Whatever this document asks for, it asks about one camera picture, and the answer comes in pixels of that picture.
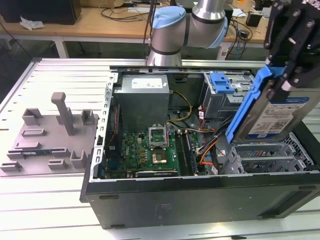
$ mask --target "yellow wire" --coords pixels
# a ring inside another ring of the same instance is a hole
[[[188,115],[187,116],[185,116],[185,117],[181,117],[181,118],[177,118],[177,119],[168,119],[167,121],[168,122],[179,122],[179,121],[183,121],[183,120],[185,120],[185,119],[188,119],[190,116],[191,116],[191,113],[192,113],[192,106],[191,106],[191,103],[188,101],[188,99],[185,97],[185,96],[183,96],[180,92],[178,92],[178,91],[173,91],[174,93],[176,93],[176,94],[179,94],[187,103],[188,103],[188,105],[189,105],[189,113],[188,113]]]

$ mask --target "cpu socket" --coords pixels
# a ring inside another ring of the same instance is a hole
[[[167,151],[166,150],[152,150],[151,151],[152,164],[167,164]]]

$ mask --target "black box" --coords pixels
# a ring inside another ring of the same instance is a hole
[[[192,8],[195,6],[196,1],[194,0],[172,0],[174,5],[183,7],[187,14],[192,13]],[[225,11],[225,16],[228,19],[228,27],[232,18],[232,13],[234,10],[227,3],[224,4],[223,9]]]
[[[261,14],[254,14],[250,12],[246,18],[245,24],[249,27],[258,27],[261,17]]]
[[[80,16],[80,0],[0,0],[0,14],[7,23],[30,21],[73,25]]]

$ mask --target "blue latch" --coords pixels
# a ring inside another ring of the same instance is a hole
[[[230,86],[229,79],[221,72],[210,73],[210,81],[217,94],[233,94],[235,92]]]

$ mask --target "ram slot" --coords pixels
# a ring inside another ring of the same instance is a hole
[[[176,153],[179,161],[179,169],[181,176],[193,176],[193,168],[188,157],[188,152],[186,151],[187,148],[185,147],[183,137],[181,133],[175,132],[175,146],[176,146]]]

